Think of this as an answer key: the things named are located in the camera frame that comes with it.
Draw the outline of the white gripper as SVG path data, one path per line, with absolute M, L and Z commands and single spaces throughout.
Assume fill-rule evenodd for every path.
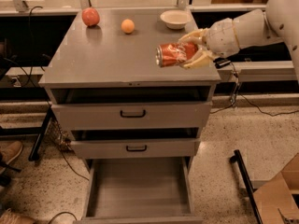
M 232 19 L 217 21 L 209 29 L 194 30 L 178 41 L 192 42 L 197 45 L 206 44 L 206 47 L 199 46 L 196 52 L 190 49 L 181 52 L 180 66 L 184 69 L 210 66 L 218 56 L 227 58 L 240 51 Z

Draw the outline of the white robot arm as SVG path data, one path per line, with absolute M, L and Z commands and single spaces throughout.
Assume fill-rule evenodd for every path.
M 268 0 L 265 10 L 254 9 L 234 19 L 214 22 L 180 39 L 198 51 L 182 64 L 185 69 L 205 67 L 240 50 L 284 43 L 299 78 L 299 0 Z

